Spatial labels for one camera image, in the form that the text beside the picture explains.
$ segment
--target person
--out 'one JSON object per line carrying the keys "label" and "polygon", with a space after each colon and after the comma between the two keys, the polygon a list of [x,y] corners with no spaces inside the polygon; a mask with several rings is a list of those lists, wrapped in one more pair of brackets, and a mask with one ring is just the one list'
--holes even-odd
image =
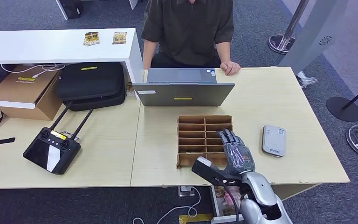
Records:
{"label": "person", "polygon": [[226,75],[240,70],[230,55],[233,0],[149,0],[148,6],[141,33],[144,69],[221,68]]}

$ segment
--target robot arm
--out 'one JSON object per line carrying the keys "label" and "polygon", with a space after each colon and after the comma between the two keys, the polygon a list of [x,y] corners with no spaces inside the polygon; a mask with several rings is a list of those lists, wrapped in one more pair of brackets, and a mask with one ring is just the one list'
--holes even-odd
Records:
{"label": "robot arm", "polygon": [[242,199],[240,205],[246,224],[293,224],[281,199],[263,175],[246,172],[241,176],[242,183],[250,188],[248,198]]}
{"label": "robot arm", "polygon": [[227,157],[226,169],[220,170],[204,157],[197,158],[192,171],[214,186],[239,186],[246,195],[240,213],[245,224],[292,224],[280,198],[267,179],[255,171],[249,148],[229,130],[218,131]]}

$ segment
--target brown box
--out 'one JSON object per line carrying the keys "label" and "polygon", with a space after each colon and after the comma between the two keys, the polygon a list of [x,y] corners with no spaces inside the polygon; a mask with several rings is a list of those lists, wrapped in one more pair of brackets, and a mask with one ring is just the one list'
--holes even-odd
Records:
{"label": "brown box", "polygon": [[[28,66],[19,65],[14,71],[23,71]],[[0,110],[11,118],[53,120],[62,100],[55,95],[57,71],[42,72],[36,67],[21,73],[10,73],[0,83]]]}
{"label": "brown box", "polygon": [[182,115],[178,118],[178,162],[176,168],[192,166],[199,156],[216,166],[227,165],[223,144],[216,131],[233,130],[230,115]]}

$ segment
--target cardboard divider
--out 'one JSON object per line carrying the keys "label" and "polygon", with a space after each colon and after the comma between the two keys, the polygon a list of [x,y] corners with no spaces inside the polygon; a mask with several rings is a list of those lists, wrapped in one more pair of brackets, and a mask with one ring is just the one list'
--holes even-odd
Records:
{"label": "cardboard divider", "polygon": [[220,138],[207,139],[207,145],[223,145]]}
{"label": "cardboard divider", "polygon": [[204,138],[179,138],[179,145],[205,145]]}
{"label": "cardboard divider", "polygon": [[204,131],[178,131],[179,138],[205,138]]}
{"label": "cardboard divider", "polygon": [[232,131],[233,125],[232,124],[206,124],[207,131],[222,131],[225,128]]}
{"label": "cardboard divider", "polygon": [[179,131],[205,131],[204,124],[179,124]]}
{"label": "cardboard divider", "polygon": [[216,133],[216,131],[207,131],[205,132],[207,138],[218,138],[218,134]]}
{"label": "cardboard divider", "polygon": [[207,152],[209,153],[223,153],[223,146],[207,146]]}
{"label": "cardboard divider", "polygon": [[180,116],[178,118],[179,124],[205,124],[203,116]]}
{"label": "cardboard divider", "polygon": [[207,154],[206,153],[178,153],[178,163],[176,164],[176,167],[180,168],[180,166],[192,166],[195,160],[199,156],[206,158]]}
{"label": "cardboard divider", "polygon": [[179,145],[178,146],[179,153],[206,153],[207,148],[205,145]]}
{"label": "cardboard divider", "polygon": [[223,144],[216,131],[233,130],[229,115],[183,115],[178,120],[178,162],[181,166],[192,166],[199,156],[216,166],[227,164]]}
{"label": "cardboard divider", "polygon": [[229,115],[214,115],[205,116],[206,124],[232,124],[231,116]]}
{"label": "cardboard divider", "polygon": [[208,153],[207,159],[215,166],[227,165],[226,155],[224,153]]}

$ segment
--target black laptop bag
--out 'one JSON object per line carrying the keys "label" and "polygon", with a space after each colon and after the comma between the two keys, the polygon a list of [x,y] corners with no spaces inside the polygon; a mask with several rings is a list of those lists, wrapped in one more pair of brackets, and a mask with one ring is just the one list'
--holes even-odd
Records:
{"label": "black laptop bag", "polygon": [[68,65],[60,72],[56,93],[65,105],[73,101],[72,111],[120,105],[126,95],[123,67],[120,62]]}

